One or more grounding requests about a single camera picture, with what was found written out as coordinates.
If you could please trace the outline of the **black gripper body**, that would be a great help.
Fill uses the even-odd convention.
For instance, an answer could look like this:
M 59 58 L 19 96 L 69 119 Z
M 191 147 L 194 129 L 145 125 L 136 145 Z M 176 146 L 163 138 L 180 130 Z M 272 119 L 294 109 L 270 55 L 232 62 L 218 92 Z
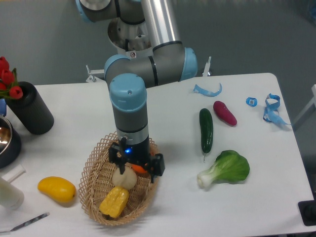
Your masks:
M 147 137 L 143 142 L 129 145 L 126 138 L 109 147 L 109 162 L 119 167 L 120 162 L 142 166 L 150 175 L 162 176 L 165 170 L 163 154 L 151 155 L 150 143 Z

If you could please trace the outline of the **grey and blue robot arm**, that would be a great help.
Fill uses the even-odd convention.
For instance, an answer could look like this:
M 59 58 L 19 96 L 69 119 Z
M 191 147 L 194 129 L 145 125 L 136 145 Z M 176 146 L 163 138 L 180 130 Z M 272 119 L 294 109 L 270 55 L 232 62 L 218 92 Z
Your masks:
M 121 173 L 126 163 L 136 164 L 155 179 L 165 166 L 162 154 L 150 153 L 147 89 L 195 77 L 196 55 L 183 46 L 167 0 L 78 0 L 76 5 L 88 22 L 111 20 L 118 34 L 113 44 L 125 50 L 104 66 L 118 136 L 109 160 Z

